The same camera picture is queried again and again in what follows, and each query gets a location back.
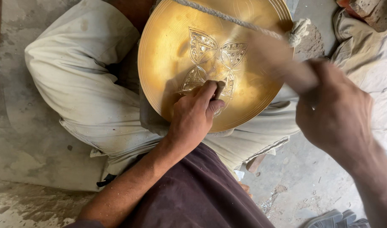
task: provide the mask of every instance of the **brown garment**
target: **brown garment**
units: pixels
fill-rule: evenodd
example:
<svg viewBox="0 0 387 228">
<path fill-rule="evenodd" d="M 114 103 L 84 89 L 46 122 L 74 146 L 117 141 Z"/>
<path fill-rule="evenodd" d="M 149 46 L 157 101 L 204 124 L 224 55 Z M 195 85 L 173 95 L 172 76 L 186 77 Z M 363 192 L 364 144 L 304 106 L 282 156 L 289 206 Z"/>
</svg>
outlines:
<svg viewBox="0 0 387 228">
<path fill-rule="evenodd" d="M 216 153 L 201 143 L 150 188 L 120 227 L 274 226 Z"/>
</svg>

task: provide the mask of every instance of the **white trousers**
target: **white trousers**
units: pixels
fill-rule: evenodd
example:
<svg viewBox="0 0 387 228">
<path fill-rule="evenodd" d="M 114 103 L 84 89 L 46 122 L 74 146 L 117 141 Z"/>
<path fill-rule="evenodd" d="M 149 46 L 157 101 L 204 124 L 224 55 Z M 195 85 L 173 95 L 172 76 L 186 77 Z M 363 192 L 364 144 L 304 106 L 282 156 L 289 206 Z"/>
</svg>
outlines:
<svg viewBox="0 0 387 228">
<path fill-rule="evenodd" d="M 334 16 L 334 30 L 341 44 L 332 60 L 374 98 L 372 131 L 387 150 L 387 31 L 378 33 L 344 10 Z"/>
<path fill-rule="evenodd" d="M 60 124 L 94 147 L 91 157 L 109 156 L 103 176 L 121 173 L 161 139 L 141 127 L 139 95 L 116 85 L 116 76 L 105 68 L 119 63 L 139 38 L 137 29 L 112 5 L 82 0 L 25 50 L 35 85 L 62 117 Z M 203 142 L 236 176 L 233 169 L 242 162 L 273 153 L 299 131 L 295 108 L 295 101 L 277 103 L 230 136 Z"/>
</svg>

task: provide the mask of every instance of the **right hand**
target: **right hand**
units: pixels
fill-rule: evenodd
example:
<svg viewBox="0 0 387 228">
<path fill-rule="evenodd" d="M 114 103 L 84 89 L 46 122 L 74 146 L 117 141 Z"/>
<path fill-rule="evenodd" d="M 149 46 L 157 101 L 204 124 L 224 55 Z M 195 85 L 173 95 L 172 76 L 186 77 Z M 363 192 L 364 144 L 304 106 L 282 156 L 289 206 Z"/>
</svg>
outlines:
<svg viewBox="0 0 387 228">
<path fill-rule="evenodd" d="M 371 132 L 373 99 L 333 64 L 309 62 L 320 78 L 320 102 L 313 110 L 300 97 L 296 123 L 311 143 L 352 172 L 380 148 Z"/>
</svg>

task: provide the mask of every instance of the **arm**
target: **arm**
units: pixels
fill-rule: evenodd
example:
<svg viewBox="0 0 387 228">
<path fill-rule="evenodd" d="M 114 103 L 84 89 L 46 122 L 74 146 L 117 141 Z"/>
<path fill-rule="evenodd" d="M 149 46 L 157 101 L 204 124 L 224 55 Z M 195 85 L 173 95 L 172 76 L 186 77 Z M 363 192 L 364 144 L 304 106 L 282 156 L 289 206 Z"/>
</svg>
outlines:
<svg viewBox="0 0 387 228">
<path fill-rule="evenodd" d="M 387 227 L 387 156 L 371 132 L 373 100 L 328 62 L 311 61 L 321 100 L 313 109 L 300 98 L 296 122 L 305 137 L 354 179 L 371 227 Z"/>
<path fill-rule="evenodd" d="M 210 101 L 216 81 L 207 81 L 174 105 L 169 133 L 135 166 L 105 187 L 81 211 L 79 220 L 118 227 L 144 194 L 176 163 L 196 148 L 212 127 L 213 114 L 225 105 Z"/>
</svg>

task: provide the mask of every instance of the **brass plate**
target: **brass plate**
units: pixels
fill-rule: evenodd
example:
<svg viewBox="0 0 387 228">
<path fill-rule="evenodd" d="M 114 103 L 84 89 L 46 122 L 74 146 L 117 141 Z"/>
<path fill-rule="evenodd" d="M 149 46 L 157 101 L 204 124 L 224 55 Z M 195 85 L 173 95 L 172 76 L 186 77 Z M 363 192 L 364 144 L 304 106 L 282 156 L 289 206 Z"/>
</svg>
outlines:
<svg viewBox="0 0 387 228">
<path fill-rule="evenodd" d="M 262 28 L 292 28 L 283 0 L 194 0 Z M 248 71 L 246 36 L 234 23 L 163 0 L 140 40 L 140 83 L 151 106 L 171 121 L 173 104 L 205 80 L 224 80 L 226 106 L 215 114 L 210 133 L 237 127 L 266 108 L 282 84 L 265 72 Z"/>
</svg>

